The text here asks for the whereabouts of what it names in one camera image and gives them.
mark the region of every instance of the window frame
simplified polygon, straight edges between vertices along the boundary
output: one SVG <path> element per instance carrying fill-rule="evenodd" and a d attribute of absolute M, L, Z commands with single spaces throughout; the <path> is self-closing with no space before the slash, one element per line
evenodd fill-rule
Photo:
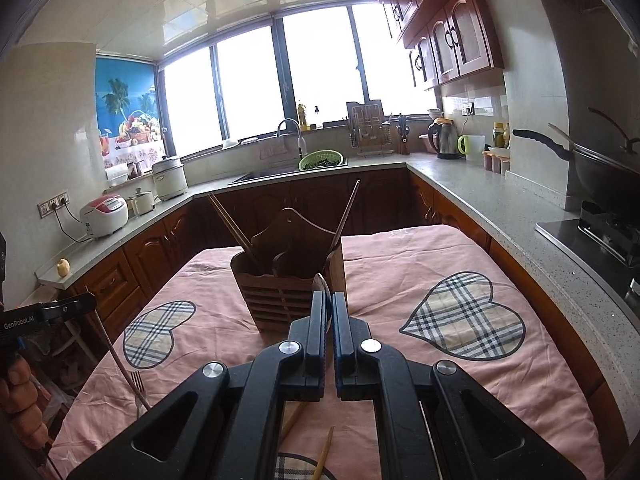
<path fill-rule="evenodd" d="M 286 118 L 295 118 L 298 120 L 298 113 L 296 107 L 296 98 L 295 98 L 295 88 L 293 88 L 293 82 L 291 78 L 291 68 L 289 65 L 289 51 L 287 49 L 287 40 L 284 31 L 284 22 L 282 21 L 284 16 L 290 16 L 291 14 L 297 14 L 299 12 L 307 12 L 309 10 L 316 9 L 326 9 L 331 7 L 345 7 L 347 10 L 347 14 L 349 17 L 349 22 L 351 24 L 351 34 L 353 39 L 353 44 L 356 51 L 356 58 L 358 60 L 358 65 L 356 69 L 360 73 L 360 83 L 362 85 L 362 94 L 364 96 L 364 101 L 367 103 L 370 101 L 369 97 L 369 86 L 367 84 L 367 71 L 364 66 L 364 61 L 362 58 L 362 49 L 360 47 L 360 38 L 358 36 L 358 29 L 356 27 L 355 16 L 353 14 L 353 6 L 361 5 L 366 3 L 377 3 L 375 0 L 335 0 L 333 2 L 326 2 L 323 4 L 313 4 L 308 6 L 295 7 L 292 9 L 285 9 L 281 12 L 272 14 L 267 17 L 255 18 L 254 20 L 250 20 L 246 23 L 238 25 L 236 27 L 231 27 L 223 32 L 219 32 L 213 35 L 206 36 L 204 38 L 198 38 L 191 44 L 180 48 L 176 52 L 170 53 L 164 60 L 157 64 L 157 74 L 158 74 L 158 90 L 159 90 L 159 108 L 160 115 L 162 118 L 162 123 L 164 127 L 166 127 L 167 131 L 165 133 L 166 136 L 166 148 L 168 155 L 175 155 L 175 147 L 173 140 L 173 133 L 171 130 L 171 123 L 168 113 L 168 107 L 166 104 L 166 87 L 164 83 L 164 69 L 169 64 L 174 61 L 177 61 L 181 57 L 188 56 L 189 54 L 196 52 L 202 48 L 209 48 L 209 56 L 211 60 L 211 72 L 213 76 L 213 87 L 216 96 L 216 108 L 218 109 L 218 121 L 220 122 L 220 133 L 222 134 L 222 139 L 229 138 L 229 130 L 226 119 L 226 110 L 225 110 L 225 102 L 224 102 L 224 94 L 222 91 L 222 85 L 220 83 L 220 60 L 218 59 L 218 43 L 220 41 L 227 40 L 228 38 L 232 38 L 234 36 L 238 36 L 245 32 L 250 32 L 255 30 L 256 28 L 262 27 L 271 27 L 271 39 L 273 42 L 273 53 L 275 56 L 276 62 L 276 70 L 278 73 L 278 84 L 280 86 L 280 95 L 282 98 L 282 107 L 284 116 Z M 436 86 L 434 88 L 436 102 L 441 103 L 440 97 L 440 86 Z M 409 114 L 409 118 L 411 119 L 428 119 L 428 114 Z M 397 116 L 390 116 L 390 120 L 396 119 Z M 346 122 L 344 120 L 331 121 L 326 124 L 326 127 L 332 126 L 344 126 Z M 289 122 L 286 123 L 286 129 L 281 130 L 283 134 L 294 134 L 295 129 Z M 260 134 L 257 137 L 258 139 L 264 139 L 268 137 L 273 137 L 276 134 L 276 131 L 265 132 Z M 217 152 L 222 148 L 222 145 L 211 146 L 206 150 L 201 150 L 200 152 L 194 152 L 189 155 L 181 157 L 182 160 L 191 160 L 194 158 L 199 158 L 204 155 L 209 155 L 209 153 Z"/>

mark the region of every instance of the human hand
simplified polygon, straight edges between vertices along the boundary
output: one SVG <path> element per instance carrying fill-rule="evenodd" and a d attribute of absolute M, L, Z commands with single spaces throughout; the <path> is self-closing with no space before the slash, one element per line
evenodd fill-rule
<path fill-rule="evenodd" d="M 0 406 L 10 416 L 11 426 L 18 439 L 30 449 L 40 449 L 47 442 L 49 431 L 42 422 L 42 412 L 36 405 L 38 391 L 29 380 L 29 364 L 18 356 L 7 376 L 8 381 L 0 379 Z"/>

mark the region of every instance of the fork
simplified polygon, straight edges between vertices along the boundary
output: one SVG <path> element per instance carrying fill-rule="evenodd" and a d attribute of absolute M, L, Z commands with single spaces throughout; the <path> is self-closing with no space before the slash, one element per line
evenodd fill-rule
<path fill-rule="evenodd" d="M 140 393 L 142 394 L 143 399 L 146 400 L 145 384 L 142 382 L 142 377 L 140 376 L 140 372 L 137 370 L 131 372 L 131 380 L 136 385 L 136 388 L 140 390 Z M 140 418 L 140 410 L 142 409 L 143 405 L 140 399 L 138 398 L 138 396 L 134 396 L 134 397 L 136 399 L 136 420 L 138 420 Z"/>

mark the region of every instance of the black wok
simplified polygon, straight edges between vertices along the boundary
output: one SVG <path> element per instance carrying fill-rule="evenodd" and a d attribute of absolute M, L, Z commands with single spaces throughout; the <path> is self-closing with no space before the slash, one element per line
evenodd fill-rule
<path fill-rule="evenodd" d="M 613 159 L 574 144 L 567 134 L 550 126 L 569 140 L 568 150 L 538 132 L 513 130 L 513 135 L 542 142 L 562 160 L 573 160 L 580 183 L 591 200 L 620 220 L 640 227 L 640 171 L 636 169 L 640 155 L 633 151 L 633 143 L 640 139 L 629 140 L 625 136 L 624 148 Z"/>

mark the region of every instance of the power outlet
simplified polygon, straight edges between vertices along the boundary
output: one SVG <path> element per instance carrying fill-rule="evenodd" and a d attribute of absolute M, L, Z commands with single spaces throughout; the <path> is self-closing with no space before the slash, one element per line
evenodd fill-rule
<path fill-rule="evenodd" d="M 460 109 L 462 110 L 462 115 L 463 116 L 475 115 L 476 114 L 476 107 L 474 106 L 473 103 L 464 104 L 464 105 L 462 105 L 460 107 Z"/>
<path fill-rule="evenodd" d="M 69 192 L 64 191 L 49 200 L 45 200 L 44 202 L 40 202 L 38 204 L 38 213 L 40 213 L 40 218 L 44 218 L 47 215 L 53 213 L 56 209 L 60 208 L 64 204 L 69 204 Z"/>

